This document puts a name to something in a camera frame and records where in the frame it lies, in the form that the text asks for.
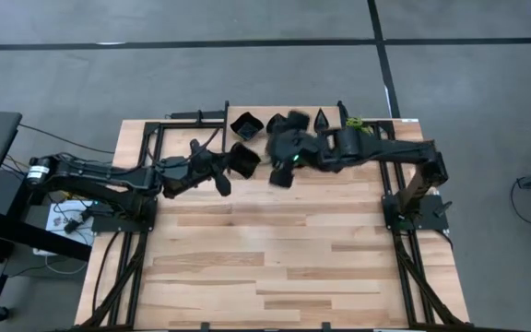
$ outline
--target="wood plank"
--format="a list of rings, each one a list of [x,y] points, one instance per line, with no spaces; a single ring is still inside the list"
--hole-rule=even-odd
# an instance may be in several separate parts
[[[286,115],[290,109],[314,117],[319,107],[230,107],[229,123],[249,111],[266,124],[275,113]],[[332,125],[339,125],[336,107],[324,111]],[[423,139],[419,122],[394,124],[398,139]],[[123,122],[115,165],[136,164],[143,125],[142,120]],[[192,138],[204,142],[211,133],[168,131],[161,155],[187,156]],[[247,145],[265,158],[264,133]],[[240,140],[227,130],[216,136],[211,149],[220,150],[222,135],[228,148]],[[270,186],[270,171],[260,165],[251,180],[232,173],[228,197],[207,182],[173,200],[159,200],[136,328],[199,328],[205,321],[214,328],[235,329],[320,328],[323,321],[338,328],[407,326],[392,237],[384,228],[378,163],[339,174],[298,170],[289,190]],[[404,171],[410,179],[414,167],[404,165]],[[392,171],[391,180],[396,188]],[[433,231],[418,235],[428,282],[454,314],[467,320],[449,244]],[[92,292],[110,237],[102,234],[93,244],[77,324],[91,315]],[[114,282],[121,239],[110,250],[98,303]],[[123,293],[122,322],[128,293]],[[419,295],[414,298],[422,317]]]

